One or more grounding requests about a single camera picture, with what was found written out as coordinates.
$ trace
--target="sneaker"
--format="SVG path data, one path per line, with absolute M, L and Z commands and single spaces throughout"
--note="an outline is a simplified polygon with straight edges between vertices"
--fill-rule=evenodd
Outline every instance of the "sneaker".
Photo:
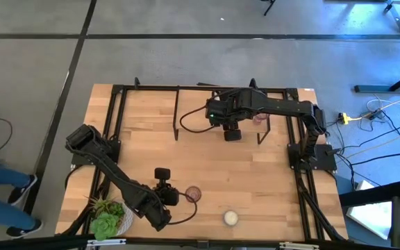
M 15 189 L 10 193 L 10 196 L 8 197 L 7 203 L 10 205 L 14 206 L 16 205 L 19 201 L 21 201 L 21 198 L 27 193 L 27 191 L 33 187 L 33 185 L 36 183 L 38 178 L 36 175 L 29 175 L 29 178 L 31 181 L 28 183 L 27 186 L 25 187 L 15 187 Z
M 38 219 L 35 220 L 35 226 L 30 229 L 21 229 L 21 228 L 15 228 L 14 226 L 11 226 L 10 228 L 7 228 L 7 235 L 9 235 L 12 239 L 18 239 L 24 236 L 27 236 L 31 233 L 34 233 L 42 228 L 42 222 Z

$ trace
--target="wooden table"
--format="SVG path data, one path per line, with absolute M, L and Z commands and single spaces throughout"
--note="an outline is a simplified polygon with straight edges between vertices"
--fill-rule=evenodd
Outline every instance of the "wooden table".
M 84 123 L 103 130 L 112 85 L 96 84 L 89 100 Z M 180 90 L 177 117 L 201 107 L 209 91 Z M 294 173 L 288 164 L 286 144 L 288 128 L 285 117 L 271 115 L 271 132 L 262 144 L 256 133 L 266 131 L 266 122 L 255 125 L 240 122 L 242 140 L 225 142 L 223 130 L 214 128 L 202 134 L 184 131 L 179 124 L 178 141 L 174 139 L 172 121 L 175 92 L 128 91 L 120 140 L 119 166 L 132 179 L 155 186 L 156 167 L 170 168 L 169 182 L 181 192 L 195 185 L 201 188 L 199 211 L 190 221 L 166 226 L 160 232 L 146 219 L 134 219 L 126 237 L 177 238 L 211 240 L 304 240 Z M 279 94 L 270 97 L 281 98 Z M 299 89 L 300 100 L 316 102 L 314 90 Z M 204 110 L 186 117 L 183 123 L 191 129 L 209 127 Z M 62 232 L 87 203 L 93 166 L 82 167 L 69 180 L 56 232 Z M 319 206 L 339 234 L 347 237 L 338 191 L 332 176 L 314 171 Z M 121 198 L 111 185 L 110 196 Z M 172 221 L 192 214 L 194 206 L 181 197 L 169 207 Z M 223 213 L 234 210 L 239 222 L 234 227 L 223 223 Z M 312 236 L 316 237 L 311 210 L 308 215 Z

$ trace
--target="blue jeans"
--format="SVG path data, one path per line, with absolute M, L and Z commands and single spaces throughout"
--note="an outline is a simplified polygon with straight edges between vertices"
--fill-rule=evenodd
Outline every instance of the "blue jeans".
M 0 167 L 0 185 L 11 184 L 22 188 L 28 185 L 29 181 L 30 178 L 26 174 Z M 0 201 L 0 224 L 28 230 L 35 226 L 35 220 L 20 209 Z

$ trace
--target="gray floor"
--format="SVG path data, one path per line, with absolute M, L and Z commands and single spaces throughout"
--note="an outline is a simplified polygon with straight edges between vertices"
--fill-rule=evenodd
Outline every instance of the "gray floor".
M 0 0 L 0 33 L 79 33 L 89 2 Z M 266 7 L 267 3 L 255 0 L 99 0 L 89 33 L 399 34 L 391 14 L 382 12 L 384 3 L 278 0 L 263 17 Z M 0 40 L 0 117 L 14 126 L 0 158 L 13 169 L 33 172 L 75 44 L 75 40 Z M 400 41 L 87 40 L 33 211 L 45 227 L 34 237 L 53 235 L 55 230 L 71 158 L 64 149 L 65 137 L 83 121 L 92 85 L 132 84 L 134 77 L 146 85 L 201 81 L 236 86 L 247 85 L 254 77 L 264 87 L 315 88 L 330 121 L 341 111 L 358 116 L 375 98 L 354 94 L 354 85 L 390 85 L 400 79 Z M 379 97 L 394 101 L 400 95 Z M 400 106 L 387 113 L 400 126 Z M 356 124 L 340 129 L 348 145 L 390 126 L 374 123 L 370 133 Z M 330 132 L 329 141 L 339 147 L 335 127 Z M 0 143 L 6 136 L 7 128 L 0 124 Z M 391 133 L 370 145 L 395 136 Z M 400 152 L 400 140 L 353 157 L 352 162 L 395 152 Z M 400 157 L 369 162 L 356 171 L 380 184 L 400 181 Z M 349 178 L 344 165 L 339 165 L 338 174 Z M 8 192 L 7 187 L 0 188 L 0 199 Z M 4 232 L 0 226 L 0 240 L 6 238 Z

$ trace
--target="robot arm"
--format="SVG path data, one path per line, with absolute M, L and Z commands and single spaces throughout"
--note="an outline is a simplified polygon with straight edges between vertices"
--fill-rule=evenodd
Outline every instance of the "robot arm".
M 169 223 L 171 214 L 163 205 L 164 199 L 159 195 L 161 189 L 154 191 L 125 175 L 108 157 L 110 145 L 93 126 L 82 125 L 66 139 L 66 149 L 94 163 L 119 188 L 124 203 L 139 218 L 145 216 L 157 231 Z M 178 198 L 172 202 L 175 204 L 168 205 L 175 206 Z
M 223 92 L 220 100 L 209 99 L 206 102 L 206 118 L 213 126 L 224 126 L 225 140 L 239 140 L 241 136 L 229 137 L 226 132 L 237 132 L 238 122 L 253 119 L 258 114 L 285 115 L 298 117 L 305 124 L 305 140 L 301 141 L 301 159 L 315 159 L 315 145 L 319 135 L 325 134 L 324 112 L 310 101 L 290 101 L 269 98 L 255 88 L 241 88 Z

